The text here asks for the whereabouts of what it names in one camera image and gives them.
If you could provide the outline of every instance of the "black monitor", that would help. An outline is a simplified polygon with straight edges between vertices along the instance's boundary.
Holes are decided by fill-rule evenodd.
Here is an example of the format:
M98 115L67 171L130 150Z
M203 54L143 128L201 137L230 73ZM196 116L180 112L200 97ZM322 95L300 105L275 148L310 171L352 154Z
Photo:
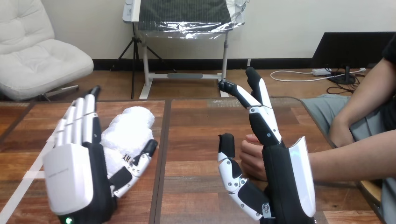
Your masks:
M396 32L326 32L312 58L312 68L373 68Z

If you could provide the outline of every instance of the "gray shorts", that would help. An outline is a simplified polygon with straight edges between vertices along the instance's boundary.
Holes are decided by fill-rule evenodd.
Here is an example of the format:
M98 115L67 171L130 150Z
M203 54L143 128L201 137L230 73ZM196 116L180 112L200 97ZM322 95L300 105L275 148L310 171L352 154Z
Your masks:
M321 95L316 98L302 99L319 128L329 134L334 117L347 104L350 97L339 95ZM353 124L350 128L355 141L379 134L385 131L379 110L375 110L365 118ZM396 180L387 178L382 184L381 213L387 224L396 224Z

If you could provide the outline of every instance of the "baseboard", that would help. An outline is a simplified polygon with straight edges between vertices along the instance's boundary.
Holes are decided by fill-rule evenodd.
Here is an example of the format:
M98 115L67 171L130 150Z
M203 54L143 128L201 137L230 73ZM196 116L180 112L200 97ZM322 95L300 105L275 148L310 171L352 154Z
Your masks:
M132 59L94 59L94 70L132 70ZM310 68L311 58L265 58L251 59L250 66L255 69L305 69ZM158 59L148 60L149 68L156 70L221 70L222 59ZM247 59L228 59L227 69L245 69ZM143 61L140 59L135 65L137 71L143 71Z

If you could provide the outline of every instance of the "white wall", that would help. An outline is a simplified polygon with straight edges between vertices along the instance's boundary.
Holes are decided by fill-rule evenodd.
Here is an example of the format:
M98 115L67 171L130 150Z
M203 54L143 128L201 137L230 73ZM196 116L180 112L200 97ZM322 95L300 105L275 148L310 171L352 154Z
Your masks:
M118 58L130 41L132 26L122 21L125 0L42 2L56 38L92 58ZM326 31L396 31L396 1L250 0L245 25L230 32L229 58L312 57ZM148 45L163 58L221 58L222 42L153 38Z

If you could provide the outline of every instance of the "monitor stand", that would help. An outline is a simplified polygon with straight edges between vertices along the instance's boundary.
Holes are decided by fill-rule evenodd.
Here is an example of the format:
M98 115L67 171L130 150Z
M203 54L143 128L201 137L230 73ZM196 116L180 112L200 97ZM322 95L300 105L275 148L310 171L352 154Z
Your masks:
M332 72L331 75L327 75L327 77L332 77L332 76L341 75L341 74L344 74L344 73L340 72L340 71ZM356 82L355 77L351 76L351 73L349 72L349 66L345 67L345 75L344 76L332 77L332 78L329 78L328 80L330 80L336 84L341 84L341 85L354 84Z

